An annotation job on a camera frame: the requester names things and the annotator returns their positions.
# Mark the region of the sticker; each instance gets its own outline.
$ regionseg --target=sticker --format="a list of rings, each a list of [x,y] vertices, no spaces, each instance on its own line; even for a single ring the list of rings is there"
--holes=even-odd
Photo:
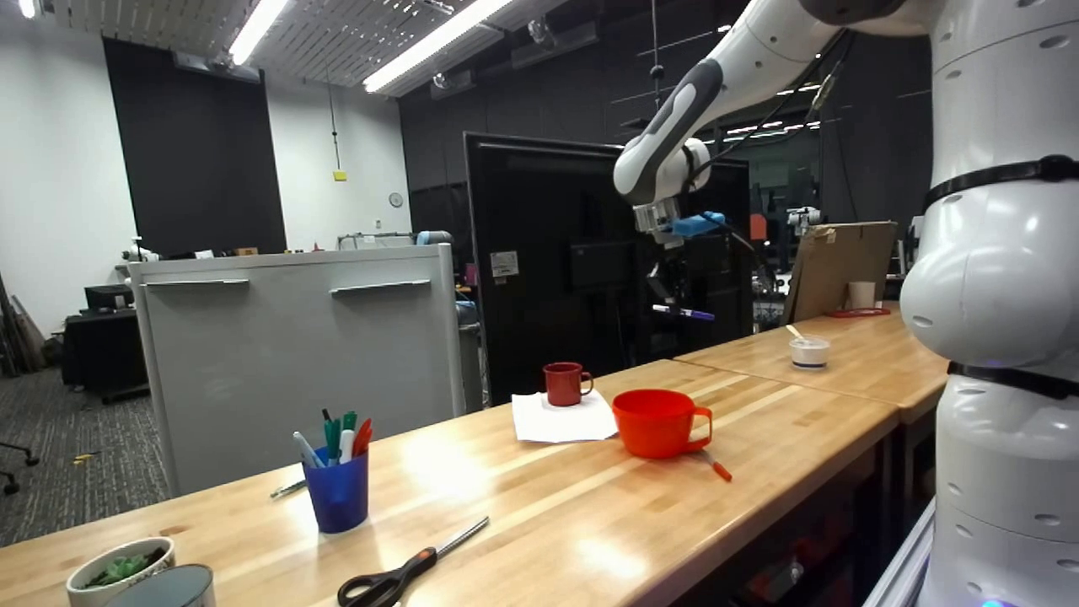
[[[521,273],[517,267],[517,251],[503,250],[491,253],[491,275],[494,277],[516,276]]]

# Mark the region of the purple marker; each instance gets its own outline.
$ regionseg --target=purple marker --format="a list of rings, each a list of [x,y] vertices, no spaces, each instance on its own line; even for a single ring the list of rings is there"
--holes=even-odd
[[[697,319],[698,321],[714,321],[715,316],[709,315],[708,313],[698,313],[696,311],[686,311],[685,308],[680,308],[679,311],[671,311],[670,306],[660,306],[658,303],[653,303],[652,309],[657,313],[667,313],[668,315],[678,315],[680,317],[686,317],[688,319]]]

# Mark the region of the blue pen holder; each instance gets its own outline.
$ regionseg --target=blue pen holder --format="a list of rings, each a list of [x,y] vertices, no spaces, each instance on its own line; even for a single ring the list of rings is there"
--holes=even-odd
[[[315,455],[325,463],[326,447],[316,450]],[[328,468],[300,464],[319,532],[340,534],[367,520],[367,456]]]

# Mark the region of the orange mug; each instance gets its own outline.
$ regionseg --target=orange mug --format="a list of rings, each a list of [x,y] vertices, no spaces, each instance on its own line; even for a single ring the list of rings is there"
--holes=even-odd
[[[630,390],[611,404],[626,451],[650,459],[665,459],[698,452],[712,442],[712,411],[670,390]],[[708,418],[708,438],[689,441],[693,416]]]
[[[592,376],[577,363],[551,363],[543,368],[547,376],[547,402],[556,408],[568,408],[581,402],[592,391]],[[588,381],[588,390],[581,391],[581,381]]]

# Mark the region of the gray carpet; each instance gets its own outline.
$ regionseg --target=gray carpet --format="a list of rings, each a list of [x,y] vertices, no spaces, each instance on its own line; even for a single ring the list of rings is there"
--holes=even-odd
[[[103,405],[60,384],[58,370],[0,380],[0,470],[22,486],[0,495],[0,547],[156,503],[167,496],[149,397]],[[82,465],[80,454],[100,452]]]

